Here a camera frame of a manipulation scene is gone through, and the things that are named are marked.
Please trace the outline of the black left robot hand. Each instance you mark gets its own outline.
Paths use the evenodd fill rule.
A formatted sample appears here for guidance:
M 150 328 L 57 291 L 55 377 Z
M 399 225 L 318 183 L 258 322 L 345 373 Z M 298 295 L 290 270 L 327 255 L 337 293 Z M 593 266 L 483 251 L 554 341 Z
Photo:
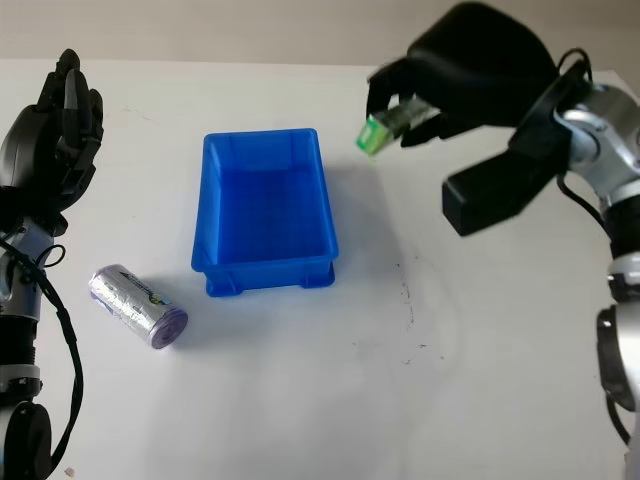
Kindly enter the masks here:
M 103 99 L 65 50 L 35 104 L 18 115 L 1 146 L 1 192 L 10 210 L 53 223 L 88 189 L 104 134 Z

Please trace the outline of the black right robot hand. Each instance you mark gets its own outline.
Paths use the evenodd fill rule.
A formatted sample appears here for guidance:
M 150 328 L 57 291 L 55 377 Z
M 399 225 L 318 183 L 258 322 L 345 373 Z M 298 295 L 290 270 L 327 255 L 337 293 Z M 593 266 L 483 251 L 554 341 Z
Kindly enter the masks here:
M 482 126 L 514 128 L 557 76 L 528 27 L 489 5 L 462 2 L 369 78 L 366 112 L 385 110 L 393 96 L 434 107 L 437 115 L 404 133 L 402 147 L 414 147 Z

